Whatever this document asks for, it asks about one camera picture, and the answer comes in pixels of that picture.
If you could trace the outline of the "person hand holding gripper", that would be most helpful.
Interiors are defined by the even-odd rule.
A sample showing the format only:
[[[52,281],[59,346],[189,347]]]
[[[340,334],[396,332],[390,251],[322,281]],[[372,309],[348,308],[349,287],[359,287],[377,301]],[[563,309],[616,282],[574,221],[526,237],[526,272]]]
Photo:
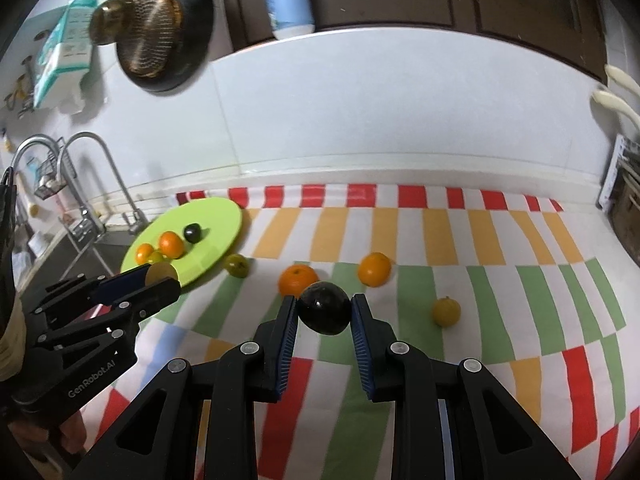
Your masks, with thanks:
[[[6,424],[14,439],[25,452],[29,463],[36,467],[40,474],[58,477],[58,471],[52,466],[47,456],[41,453],[43,445],[50,441],[50,431],[25,419],[14,419]],[[65,452],[71,456],[83,456],[86,452],[87,429],[81,411],[77,411],[62,423],[60,443]]]

